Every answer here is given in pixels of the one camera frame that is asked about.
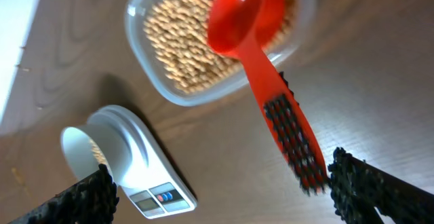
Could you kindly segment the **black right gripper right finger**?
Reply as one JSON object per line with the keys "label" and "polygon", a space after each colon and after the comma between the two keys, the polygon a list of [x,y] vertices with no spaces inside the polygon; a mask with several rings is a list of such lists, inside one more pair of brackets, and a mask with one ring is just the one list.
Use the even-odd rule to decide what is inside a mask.
{"label": "black right gripper right finger", "polygon": [[342,147],[328,166],[335,214],[349,224],[433,224],[433,194],[361,161]]}

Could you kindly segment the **red plastic measuring scoop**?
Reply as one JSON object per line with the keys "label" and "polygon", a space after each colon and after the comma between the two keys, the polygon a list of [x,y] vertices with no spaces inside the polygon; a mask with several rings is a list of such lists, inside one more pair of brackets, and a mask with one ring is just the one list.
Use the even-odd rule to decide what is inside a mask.
{"label": "red plastic measuring scoop", "polygon": [[313,134],[285,79],[263,51],[285,15],[285,0],[214,0],[208,23],[208,45],[238,59],[262,116],[307,194],[329,185],[326,164]]}

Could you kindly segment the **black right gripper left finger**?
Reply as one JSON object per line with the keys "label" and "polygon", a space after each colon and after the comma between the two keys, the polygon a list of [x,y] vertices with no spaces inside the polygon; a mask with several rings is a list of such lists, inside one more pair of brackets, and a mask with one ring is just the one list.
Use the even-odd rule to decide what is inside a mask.
{"label": "black right gripper left finger", "polygon": [[11,224],[111,224],[117,210],[117,185],[104,164],[81,181]]}

